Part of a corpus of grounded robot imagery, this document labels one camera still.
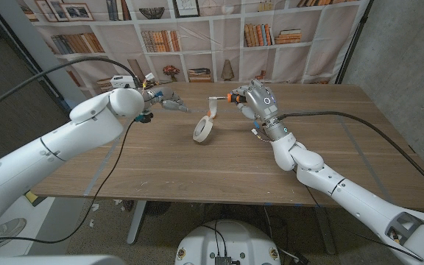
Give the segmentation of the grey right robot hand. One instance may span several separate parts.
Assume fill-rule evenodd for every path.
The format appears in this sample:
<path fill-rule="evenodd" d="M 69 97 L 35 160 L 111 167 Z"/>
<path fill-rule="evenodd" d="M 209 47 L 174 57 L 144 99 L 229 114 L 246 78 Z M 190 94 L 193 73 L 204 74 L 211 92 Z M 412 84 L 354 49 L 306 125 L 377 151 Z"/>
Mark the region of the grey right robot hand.
<path fill-rule="evenodd" d="M 289 132 L 278 119 L 278 102 L 272 89 L 257 79 L 242 85 L 227 95 L 227 101 L 235 103 L 249 119 L 259 121 L 271 141 L 286 137 Z"/>

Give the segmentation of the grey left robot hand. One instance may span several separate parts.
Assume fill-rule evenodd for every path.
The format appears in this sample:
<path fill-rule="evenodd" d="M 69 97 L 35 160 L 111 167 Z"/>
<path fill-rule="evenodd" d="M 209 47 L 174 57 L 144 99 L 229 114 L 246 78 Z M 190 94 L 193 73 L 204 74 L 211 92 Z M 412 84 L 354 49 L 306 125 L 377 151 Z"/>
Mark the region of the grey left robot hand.
<path fill-rule="evenodd" d="M 160 86 L 148 88 L 143 90 L 141 94 L 144 98 L 144 109 L 134 119 L 135 122 L 150 123 L 154 116 L 151 107 L 157 103 L 166 110 L 188 112 L 188 108 L 184 105 L 183 100 L 170 87 Z"/>

